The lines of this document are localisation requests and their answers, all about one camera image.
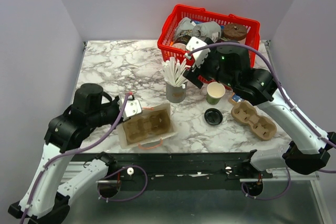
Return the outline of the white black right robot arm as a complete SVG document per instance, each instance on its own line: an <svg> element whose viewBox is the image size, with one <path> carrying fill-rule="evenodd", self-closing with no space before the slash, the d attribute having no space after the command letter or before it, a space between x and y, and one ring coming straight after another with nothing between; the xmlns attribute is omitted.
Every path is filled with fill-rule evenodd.
<svg viewBox="0 0 336 224"><path fill-rule="evenodd" d="M274 68L256 49L238 42L207 44L192 37L185 58L194 64L184 77L198 88L199 77L230 87L238 96L267 113L291 138L288 146L252 151L241 165L249 178L269 168L290 168L303 175L324 171L335 147L335 133L314 124L287 96Z"/></svg>

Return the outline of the cream printed paper bag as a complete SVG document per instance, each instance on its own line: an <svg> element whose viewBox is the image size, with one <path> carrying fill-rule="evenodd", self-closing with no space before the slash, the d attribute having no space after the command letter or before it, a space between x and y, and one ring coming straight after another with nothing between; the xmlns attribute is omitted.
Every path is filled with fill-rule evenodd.
<svg viewBox="0 0 336 224"><path fill-rule="evenodd" d="M163 103L143 109L125 123L118 125L117 133L122 149L139 147L143 150L145 144L160 146L167 138L177 134L177 128L171 119L171 105Z"/></svg>

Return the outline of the brown cardboard cup carrier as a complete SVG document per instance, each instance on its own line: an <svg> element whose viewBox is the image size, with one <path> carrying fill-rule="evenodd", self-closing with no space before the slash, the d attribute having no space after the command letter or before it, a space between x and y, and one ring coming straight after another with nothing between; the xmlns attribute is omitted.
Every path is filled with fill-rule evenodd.
<svg viewBox="0 0 336 224"><path fill-rule="evenodd" d="M260 140L268 141L277 132L275 123L263 115L248 102L239 102L233 106L231 115L238 123L248 125L251 132Z"/></svg>

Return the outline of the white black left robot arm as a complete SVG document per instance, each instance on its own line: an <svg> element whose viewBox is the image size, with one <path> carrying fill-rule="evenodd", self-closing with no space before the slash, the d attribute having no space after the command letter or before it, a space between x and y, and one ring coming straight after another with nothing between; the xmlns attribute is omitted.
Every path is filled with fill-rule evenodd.
<svg viewBox="0 0 336 224"><path fill-rule="evenodd" d="M111 130L124 121L129 94L122 100L112 98L102 86L85 83L75 91L73 103L63 114L52 119L44 137L43 154L25 196L8 208L8 213L29 223L61 223L70 210L70 190L60 192L63 174L81 148L82 142L98 127Z"/></svg>

